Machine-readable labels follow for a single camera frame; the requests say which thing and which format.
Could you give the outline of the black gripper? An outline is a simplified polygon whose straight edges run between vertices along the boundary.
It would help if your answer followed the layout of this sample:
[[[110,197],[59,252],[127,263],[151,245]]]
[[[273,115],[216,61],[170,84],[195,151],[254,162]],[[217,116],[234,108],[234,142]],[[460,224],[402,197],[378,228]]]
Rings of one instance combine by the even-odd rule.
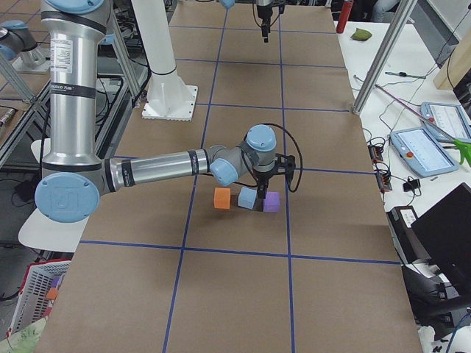
[[[279,14],[283,14],[286,1],[285,0],[256,0],[255,6],[257,17],[261,19],[261,32],[264,43],[269,42],[269,25],[272,22],[273,9],[278,8]]]
[[[296,168],[296,159],[294,155],[275,154],[273,163],[267,165],[265,171],[254,168],[253,173],[257,179],[257,198],[265,199],[266,190],[269,187],[269,180],[274,176],[283,175],[288,187],[291,187],[291,182],[294,178],[294,170]]]

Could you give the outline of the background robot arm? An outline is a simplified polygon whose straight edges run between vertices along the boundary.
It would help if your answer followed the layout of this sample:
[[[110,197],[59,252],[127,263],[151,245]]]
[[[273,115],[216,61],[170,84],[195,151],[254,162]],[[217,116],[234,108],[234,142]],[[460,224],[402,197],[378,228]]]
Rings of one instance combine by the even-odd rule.
[[[50,67],[49,50],[40,47],[20,20],[1,23],[1,54],[21,73],[44,74]]]

